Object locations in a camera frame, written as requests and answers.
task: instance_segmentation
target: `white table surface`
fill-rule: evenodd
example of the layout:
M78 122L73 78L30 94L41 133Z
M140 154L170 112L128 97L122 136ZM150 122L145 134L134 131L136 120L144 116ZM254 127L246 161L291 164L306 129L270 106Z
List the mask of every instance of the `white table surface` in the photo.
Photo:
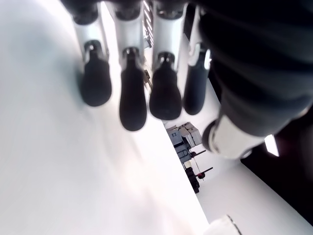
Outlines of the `white table surface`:
M0 1L0 234L193 235L208 222L161 121L118 118L113 94L87 107L70 16L57 0Z

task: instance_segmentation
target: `robotic hand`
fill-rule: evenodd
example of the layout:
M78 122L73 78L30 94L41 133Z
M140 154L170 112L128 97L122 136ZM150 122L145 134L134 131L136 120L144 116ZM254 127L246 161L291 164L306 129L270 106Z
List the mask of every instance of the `robotic hand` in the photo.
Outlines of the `robotic hand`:
M85 60L83 100L100 106L111 96L109 52L100 0L62 0L73 16ZM110 0L122 67L120 119L130 131L143 127L143 3ZM231 159L242 157L281 130L313 102L313 7L310 1L195 0L191 56L183 101L177 88L179 48L187 2L154 0L151 113L171 120L182 106L197 114L210 64L222 88L220 115L203 145Z

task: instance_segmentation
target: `white wall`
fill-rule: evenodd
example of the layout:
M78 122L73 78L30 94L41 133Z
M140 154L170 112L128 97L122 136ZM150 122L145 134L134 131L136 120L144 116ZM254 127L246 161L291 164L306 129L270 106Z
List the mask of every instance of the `white wall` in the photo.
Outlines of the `white wall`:
M228 214L243 235L313 234L313 227L243 164L202 182L197 197L209 222Z

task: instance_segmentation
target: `black joint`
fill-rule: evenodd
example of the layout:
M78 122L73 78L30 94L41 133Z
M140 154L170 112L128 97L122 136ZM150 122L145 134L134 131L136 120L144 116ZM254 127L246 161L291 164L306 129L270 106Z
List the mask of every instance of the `black joint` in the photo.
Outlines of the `black joint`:
M73 16L75 23L88 25L98 18L98 7L96 3L79 4L74 0L61 0L65 8Z

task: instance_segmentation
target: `black rubber fingertip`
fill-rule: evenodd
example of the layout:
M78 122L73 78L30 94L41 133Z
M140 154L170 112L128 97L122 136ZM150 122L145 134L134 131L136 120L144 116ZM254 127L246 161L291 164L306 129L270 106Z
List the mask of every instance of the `black rubber fingertip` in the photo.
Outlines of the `black rubber fingertip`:
M161 66L155 71L149 106L151 114L161 120L180 116L182 104L177 75L170 66Z
M143 71L131 62L121 73L122 91L119 116L122 125L128 131L138 131L146 123L147 105L143 76Z
M85 65L85 74L80 85L83 101L92 107L106 103L112 94L110 66L108 62L91 56Z
M183 105L190 115L198 114L204 104L209 70L204 67L205 52L201 52L195 66L189 66Z

